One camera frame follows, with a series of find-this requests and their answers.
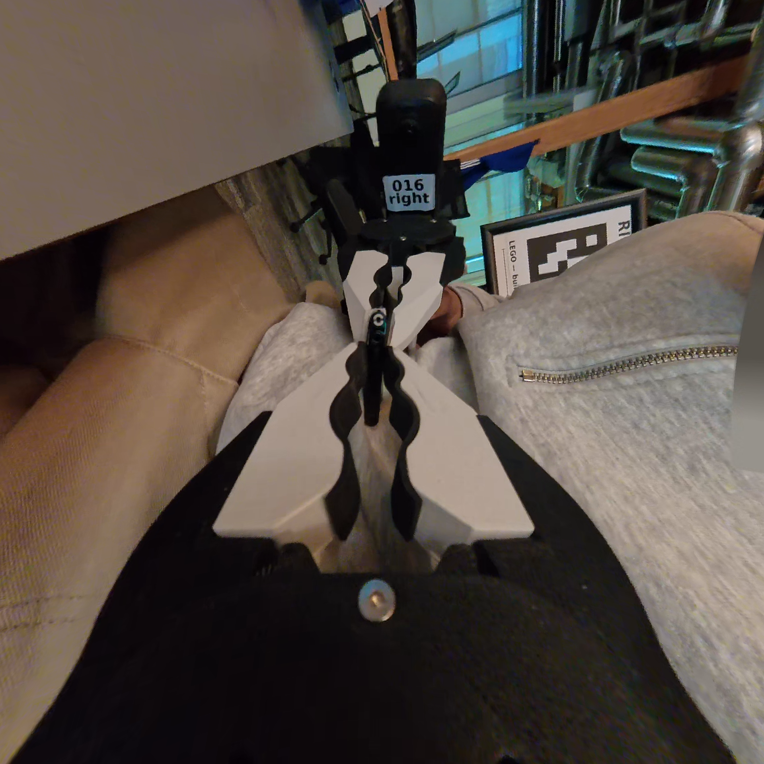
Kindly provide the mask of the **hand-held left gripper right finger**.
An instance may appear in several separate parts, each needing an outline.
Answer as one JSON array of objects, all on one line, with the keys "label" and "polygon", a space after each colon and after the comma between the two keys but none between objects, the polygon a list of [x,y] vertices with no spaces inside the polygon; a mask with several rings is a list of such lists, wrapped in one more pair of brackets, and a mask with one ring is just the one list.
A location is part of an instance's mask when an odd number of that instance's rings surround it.
[{"label": "hand-held left gripper right finger", "polygon": [[451,546],[529,538],[534,524],[475,410],[400,350],[386,360],[390,425],[400,437],[391,516],[407,542]]}]

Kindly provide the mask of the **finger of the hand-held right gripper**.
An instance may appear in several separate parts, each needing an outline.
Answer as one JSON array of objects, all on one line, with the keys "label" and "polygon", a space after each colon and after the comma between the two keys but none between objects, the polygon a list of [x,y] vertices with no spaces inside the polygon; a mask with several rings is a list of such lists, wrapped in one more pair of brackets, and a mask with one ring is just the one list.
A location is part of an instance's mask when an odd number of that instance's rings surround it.
[{"label": "finger of the hand-held right gripper", "polygon": [[354,254],[349,272],[342,282],[354,341],[366,341],[370,315],[374,310],[387,310],[385,303],[389,275],[386,253],[361,250]]},{"label": "finger of the hand-held right gripper", "polygon": [[390,347],[408,348],[440,307],[443,266],[444,253],[416,253],[406,259],[406,281],[400,286],[399,301],[391,312]]}]

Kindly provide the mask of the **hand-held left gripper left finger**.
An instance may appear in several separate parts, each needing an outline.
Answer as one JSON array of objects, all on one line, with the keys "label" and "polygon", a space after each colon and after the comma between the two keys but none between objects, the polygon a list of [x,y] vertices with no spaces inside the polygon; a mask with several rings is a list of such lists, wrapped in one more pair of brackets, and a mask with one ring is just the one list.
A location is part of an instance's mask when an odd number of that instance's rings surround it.
[{"label": "hand-held left gripper left finger", "polygon": [[366,345],[349,344],[267,417],[212,528],[224,539],[302,544],[341,568],[361,490],[351,433],[362,420]]}]

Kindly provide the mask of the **black lego beam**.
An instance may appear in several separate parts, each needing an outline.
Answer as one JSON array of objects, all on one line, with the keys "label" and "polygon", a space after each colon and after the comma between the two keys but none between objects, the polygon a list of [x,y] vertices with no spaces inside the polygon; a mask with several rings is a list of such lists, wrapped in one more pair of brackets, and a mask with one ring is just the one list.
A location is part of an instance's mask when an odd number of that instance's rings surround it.
[{"label": "black lego beam", "polygon": [[367,377],[364,383],[364,423],[374,427],[379,422],[384,364],[387,358],[389,320],[385,308],[374,308],[369,315],[366,356]]}]

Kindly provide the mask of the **person's right forearm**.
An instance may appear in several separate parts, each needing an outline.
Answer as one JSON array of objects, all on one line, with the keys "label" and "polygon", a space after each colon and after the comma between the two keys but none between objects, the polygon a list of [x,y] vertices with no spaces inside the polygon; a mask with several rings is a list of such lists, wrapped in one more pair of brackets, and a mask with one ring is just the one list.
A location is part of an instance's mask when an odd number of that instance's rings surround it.
[{"label": "person's right forearm", "polygon": [[706,212],[657,224],[458,324],[474,372],[572,370],[735,345],[762,220]]}]

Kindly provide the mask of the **person's right hand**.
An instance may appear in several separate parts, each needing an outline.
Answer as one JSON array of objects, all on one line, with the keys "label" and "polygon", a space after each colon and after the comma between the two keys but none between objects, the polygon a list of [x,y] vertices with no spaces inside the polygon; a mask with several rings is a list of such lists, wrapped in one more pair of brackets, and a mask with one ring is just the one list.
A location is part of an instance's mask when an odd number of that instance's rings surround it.
[{"label": "person's right hand", "polygon": [[451,286],[445,286],[439,307],[428,319],[415,339],[415,347],[421,348],[433,339],[448,337],[463,317],[462,299]]}]

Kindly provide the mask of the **blue cloth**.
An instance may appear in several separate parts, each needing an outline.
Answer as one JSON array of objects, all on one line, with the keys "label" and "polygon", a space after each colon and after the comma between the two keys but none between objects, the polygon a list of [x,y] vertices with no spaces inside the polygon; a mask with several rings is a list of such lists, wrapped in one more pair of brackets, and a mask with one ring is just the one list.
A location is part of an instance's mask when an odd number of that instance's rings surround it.
[{"label": "blue cloth", "polygon": [[538,140],[483,156],[475,160],[457,160],[456,169],[461,174],[464,188],[473,186],[490,173],[517,173],[523,171],[532,156]]}]

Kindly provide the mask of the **framed black white marker sign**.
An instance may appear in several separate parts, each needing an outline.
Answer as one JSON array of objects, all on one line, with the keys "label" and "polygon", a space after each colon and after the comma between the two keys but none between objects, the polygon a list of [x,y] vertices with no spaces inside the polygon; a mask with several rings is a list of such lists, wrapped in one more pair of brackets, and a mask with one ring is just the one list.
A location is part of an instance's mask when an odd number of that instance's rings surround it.
[{"label": "framed black white marker sign", "polygon": [[644,230],[646,200],[646,190],[635,189],[482,225],[487,289],[509,297]]}]

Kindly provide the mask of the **beige trousers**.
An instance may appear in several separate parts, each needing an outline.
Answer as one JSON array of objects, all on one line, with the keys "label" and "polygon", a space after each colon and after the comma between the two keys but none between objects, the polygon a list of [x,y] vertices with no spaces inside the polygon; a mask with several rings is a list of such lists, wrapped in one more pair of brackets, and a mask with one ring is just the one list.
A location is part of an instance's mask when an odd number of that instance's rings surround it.
[{"label": "beige trousers", "polygon": [[118,225],[95,338],[2,439],[2,762],[62,689],[140,538],[210,459],[290,309],[213,186]]}]

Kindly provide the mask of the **wooden railing beam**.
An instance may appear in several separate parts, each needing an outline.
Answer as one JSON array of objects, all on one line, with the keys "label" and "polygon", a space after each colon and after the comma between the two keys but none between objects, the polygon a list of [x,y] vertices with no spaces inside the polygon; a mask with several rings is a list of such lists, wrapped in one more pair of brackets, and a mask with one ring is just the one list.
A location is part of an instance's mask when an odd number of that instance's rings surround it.
[{"label": "wooden railing beam", "polygon": [[688,72],[587,109],[532,125],[446,154],[447,160],[470,161],[532,144],[538,156],[660,118],[737,92],[752,62],[752,53]]}]

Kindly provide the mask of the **silver ventilation pipes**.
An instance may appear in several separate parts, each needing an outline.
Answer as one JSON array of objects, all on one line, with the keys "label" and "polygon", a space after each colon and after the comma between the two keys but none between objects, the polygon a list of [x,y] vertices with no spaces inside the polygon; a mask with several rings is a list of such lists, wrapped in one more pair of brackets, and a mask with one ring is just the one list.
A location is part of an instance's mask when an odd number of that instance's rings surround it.
[{"label": "silver ventilation pipes", "polygon": [[524,212],[645,189],[656,222],[744,211],[762,183],[762,2],[523,2],[525,126],[738,57],[740,85],[705,101],[675,82],[630,123],[532,158]]}]

